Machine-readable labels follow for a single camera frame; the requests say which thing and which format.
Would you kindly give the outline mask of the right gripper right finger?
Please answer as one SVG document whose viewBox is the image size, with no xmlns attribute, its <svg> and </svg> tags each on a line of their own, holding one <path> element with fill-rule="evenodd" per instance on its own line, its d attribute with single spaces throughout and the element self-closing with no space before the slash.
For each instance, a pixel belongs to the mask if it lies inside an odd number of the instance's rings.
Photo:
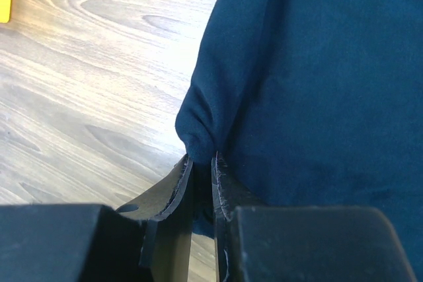
<svg viewBox="0 0 423 282">
<path fill-rule="evenodd" d="M 211 162 L 218 281 L 415 281 L 391 222 L 372 207 L 265 205 Z"/>
</svg>

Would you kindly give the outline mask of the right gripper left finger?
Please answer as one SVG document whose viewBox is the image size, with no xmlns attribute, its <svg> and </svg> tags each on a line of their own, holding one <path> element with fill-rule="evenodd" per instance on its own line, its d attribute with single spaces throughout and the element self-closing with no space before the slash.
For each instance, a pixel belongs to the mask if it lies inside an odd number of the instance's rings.
<svg viewBox="0 0 423 282">
<path fill-rule="evenodd" d="M 101 204 L 1 207 L 2 281 L 186 281 L 192 160 L 113 209 Z"/>
</svg>

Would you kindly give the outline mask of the navy basketball jersey tank top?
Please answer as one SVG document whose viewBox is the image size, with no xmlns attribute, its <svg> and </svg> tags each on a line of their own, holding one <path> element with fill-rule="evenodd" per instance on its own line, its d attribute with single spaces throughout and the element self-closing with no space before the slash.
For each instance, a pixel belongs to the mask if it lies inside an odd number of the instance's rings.
<svg viewBox="0 0 423 282">
<path fill-rule="evenodd" d="M 176 132 L 269 205 L 370 205 L 422 252 L 422 0 L 217 0 Z"/>
</svg>

